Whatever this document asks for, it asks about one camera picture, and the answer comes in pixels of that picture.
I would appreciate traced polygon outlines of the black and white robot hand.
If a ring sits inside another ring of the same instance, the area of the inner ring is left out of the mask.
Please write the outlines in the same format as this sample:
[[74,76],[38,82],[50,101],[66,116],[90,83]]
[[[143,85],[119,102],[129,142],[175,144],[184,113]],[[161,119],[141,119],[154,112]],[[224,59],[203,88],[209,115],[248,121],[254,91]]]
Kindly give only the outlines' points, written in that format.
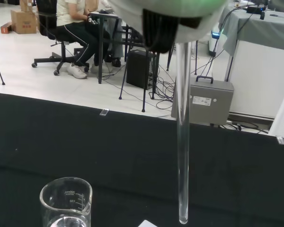
[[143,36],[146,49],[166,53],[173,44],[203,38],[217,23],[225,0],[111,0],[109,5]]

